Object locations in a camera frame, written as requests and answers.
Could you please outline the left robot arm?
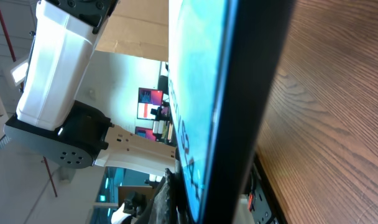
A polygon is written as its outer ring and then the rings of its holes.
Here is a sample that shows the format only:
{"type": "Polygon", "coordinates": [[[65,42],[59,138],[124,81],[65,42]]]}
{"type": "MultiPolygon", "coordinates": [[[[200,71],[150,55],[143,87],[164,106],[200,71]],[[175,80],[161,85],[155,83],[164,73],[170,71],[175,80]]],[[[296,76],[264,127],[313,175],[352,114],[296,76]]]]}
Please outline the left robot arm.
{"type": "Polygon", "coordinates": [[[60,166],[122,167],[156,176],[175,171],[175,148],[115,125],[77,101],[116,1],[39,1],[23,94],[5,134],[60,166]]]}

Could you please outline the blue Samsung Galaxy smartphone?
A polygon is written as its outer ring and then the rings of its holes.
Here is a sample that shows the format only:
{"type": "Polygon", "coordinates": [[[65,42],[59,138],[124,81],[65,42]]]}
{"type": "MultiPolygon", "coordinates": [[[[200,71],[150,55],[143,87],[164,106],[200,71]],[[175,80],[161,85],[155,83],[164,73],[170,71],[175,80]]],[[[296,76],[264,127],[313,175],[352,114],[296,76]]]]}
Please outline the blue Samsung Galaxy smartphone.
{"type": "Polygon", "coordinates": [[[192,223],[231,223],[295,3],[168,4],[168,84],[192,223]]]}

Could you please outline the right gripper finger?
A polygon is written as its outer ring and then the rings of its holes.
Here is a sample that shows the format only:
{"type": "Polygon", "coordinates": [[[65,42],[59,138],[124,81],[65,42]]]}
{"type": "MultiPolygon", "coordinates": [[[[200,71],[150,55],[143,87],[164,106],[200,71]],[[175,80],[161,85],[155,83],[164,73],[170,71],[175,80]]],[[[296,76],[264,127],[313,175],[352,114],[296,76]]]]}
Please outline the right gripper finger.
{"type": "Polygon", "coordinates": [[[165,169],[165,174],[144,213],[135,224],[176,224],[177,194],[175,174],[165,169]]]}

